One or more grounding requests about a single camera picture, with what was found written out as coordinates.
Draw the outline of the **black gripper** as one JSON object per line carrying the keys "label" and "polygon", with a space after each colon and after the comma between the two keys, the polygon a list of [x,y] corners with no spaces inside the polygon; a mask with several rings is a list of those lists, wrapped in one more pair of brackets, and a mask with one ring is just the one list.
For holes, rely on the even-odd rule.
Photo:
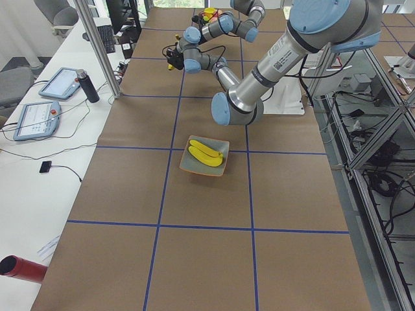
{"label": "black gripper", "polygon": [[166,58],[168,65],[174,66],[174,69],[181,71],[184,68],[184,56],[176,46],[169,45],[162,49],[162,55]]}

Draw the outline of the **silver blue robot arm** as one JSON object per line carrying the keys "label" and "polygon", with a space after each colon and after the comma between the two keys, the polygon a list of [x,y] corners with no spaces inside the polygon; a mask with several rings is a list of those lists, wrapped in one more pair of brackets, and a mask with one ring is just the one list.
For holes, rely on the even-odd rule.
{"label": "silver blue robot arm", "polygon": [[254,42],[259,33],[258,26],[265,17],[262,1],[230,1],[230,6],[248,19],[241,21],[232,12],[220,13],[216,8],[213,9],[212,14],[207,15],[207,18],[203,17],[202,13],[192,17],[192,22],[198,25],[201,33],[199,44],[223,34],[234,35],[250,43]]}
{"label": "silver blue robot arm", "polygon": [[202,53],[199,46],[232,33],[253,42],[265,17],[261,1],[231,1],[230,6],[247,16],[241,21],[231,12],[201,28],[188,27],[165,57],[186,73],[211,71],[223,91],[211,103],[219,125],[249,125],[263,114],[261,97],[307,54],[327,44],[333,52],[351,52],[373,47],[381,34],[382,1],[293,1],[285,33],[242,80],[221,56]]}

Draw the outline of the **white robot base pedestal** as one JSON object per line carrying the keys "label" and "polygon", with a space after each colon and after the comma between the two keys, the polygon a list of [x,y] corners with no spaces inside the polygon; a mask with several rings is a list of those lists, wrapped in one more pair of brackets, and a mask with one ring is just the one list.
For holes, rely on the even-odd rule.
{"label": "white robot base pedestal", "polygon": [[300,70],[303,55],[282,41],[275,43],[258,63],[257,69],[276,85],[261,97],[268,115],[303,115],[300,83],[292,75]]}

